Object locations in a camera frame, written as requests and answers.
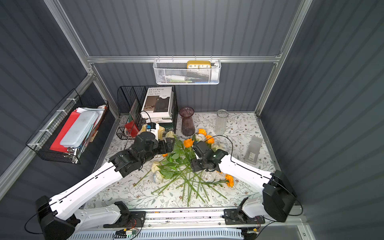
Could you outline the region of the orange rose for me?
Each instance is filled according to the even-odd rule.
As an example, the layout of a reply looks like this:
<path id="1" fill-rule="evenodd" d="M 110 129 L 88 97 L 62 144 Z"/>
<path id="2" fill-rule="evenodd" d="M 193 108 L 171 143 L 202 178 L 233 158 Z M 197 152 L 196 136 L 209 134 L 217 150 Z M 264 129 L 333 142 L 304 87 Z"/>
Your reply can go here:
<path id="1" fill-rule="evenodd" d="M 203 135 L 203 136 L 207 135 L 207 132 L 204 129 L 199 129 L 198 133 L 199 133 L 199 135 Z"/>
<path id="2" fill-rule="evenodd" d="M 211 135 L 206 135 L 205 143 L 207 143 L 207 144 L 209 144 L 209 145 L 214 144 L 214 143 L 215 143 L 214 137 L 211 136 Z"/>
<path id="3" fill-rule="evenodd" d="M 184 140 L 184 147 L 185 148 L 191 148 L 194 144 L 194 140 L 193 139 L 187 139 L 187 140 Z"/>

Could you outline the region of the pale blue rose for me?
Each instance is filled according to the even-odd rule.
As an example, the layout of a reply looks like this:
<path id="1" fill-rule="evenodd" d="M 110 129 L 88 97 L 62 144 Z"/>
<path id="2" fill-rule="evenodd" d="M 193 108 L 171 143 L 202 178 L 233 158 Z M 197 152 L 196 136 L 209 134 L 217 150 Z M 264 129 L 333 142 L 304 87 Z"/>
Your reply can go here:
<path id="1" fill-rule="evenodd" d="M 199 142 L 199 141 L 205 141 L 206 140 L 206 137 L 203 135 L 203 134 L 196 134 L 195 135 L 196 137 L 196 140 Z"/>

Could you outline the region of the red leather wallet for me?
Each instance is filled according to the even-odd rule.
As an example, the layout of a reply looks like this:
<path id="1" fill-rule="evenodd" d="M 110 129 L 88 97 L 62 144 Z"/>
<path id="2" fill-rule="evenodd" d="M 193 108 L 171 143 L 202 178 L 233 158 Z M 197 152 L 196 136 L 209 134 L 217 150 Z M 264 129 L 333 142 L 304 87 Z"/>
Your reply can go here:
<path id="1" fill-rule="evenodd" d="M 127 122 L 125 124 L 125 135 L 127 137 L 135 138 L 139 133 L 139 129 L 134 121 Z"/>

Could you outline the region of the grey packet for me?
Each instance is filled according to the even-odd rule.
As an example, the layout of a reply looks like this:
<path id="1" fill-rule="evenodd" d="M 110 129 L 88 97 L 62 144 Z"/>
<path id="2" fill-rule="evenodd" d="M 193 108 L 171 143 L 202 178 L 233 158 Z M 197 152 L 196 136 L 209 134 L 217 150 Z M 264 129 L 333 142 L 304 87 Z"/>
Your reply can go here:
<path id="1" fill-rule="evenodd" d="M 244 162 L 251 165 L 255 165 L 257 163 L 262 142 L 263 142 L 262 138 L 252 136 L 247 152 L 244 157 Z"/>

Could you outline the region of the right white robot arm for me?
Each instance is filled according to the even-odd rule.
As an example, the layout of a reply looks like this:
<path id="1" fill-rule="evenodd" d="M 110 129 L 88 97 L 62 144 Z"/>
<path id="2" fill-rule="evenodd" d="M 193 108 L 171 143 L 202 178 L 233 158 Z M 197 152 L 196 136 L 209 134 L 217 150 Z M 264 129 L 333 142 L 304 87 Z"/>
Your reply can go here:
<path id="1" fill-rule="evenodd" d="M 194 172 L 217 171 L 240 180 L 262 194 L 261 197 L 244 198 L 234 217 L 227 219 L 248 223 L 255 217 L 268 215 L 276 222 L 285 222 L 297 201 L 297 195 L 281 171 L 274 173 L 254 168 L 241 162 L 224 150 L 214 151 L 204 141 L 193 143 L 195 157 L 191 160 Z"/>

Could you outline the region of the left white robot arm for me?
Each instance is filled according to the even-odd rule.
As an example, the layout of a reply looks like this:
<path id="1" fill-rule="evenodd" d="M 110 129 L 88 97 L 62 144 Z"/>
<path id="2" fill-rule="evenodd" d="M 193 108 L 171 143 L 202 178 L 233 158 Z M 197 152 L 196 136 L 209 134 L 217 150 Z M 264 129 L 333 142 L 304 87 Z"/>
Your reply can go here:
<path id="1" fill-rule="evenodd" d="M 158 140 L 151 132 L 137 135 L 126 150 L 113 155 L 94 173 L 53 197 L 42 196 L 36 200 L 36 211 L 42 234 L 46 240 L 66 240 L 74 233 L 89 228 L 127 227 L 135 220 L 128 207 L 121 201 L 91 210 L 81 207 L 109 185 L 116 183 L 156 155 L 171 153 L 175 138 Z"/>

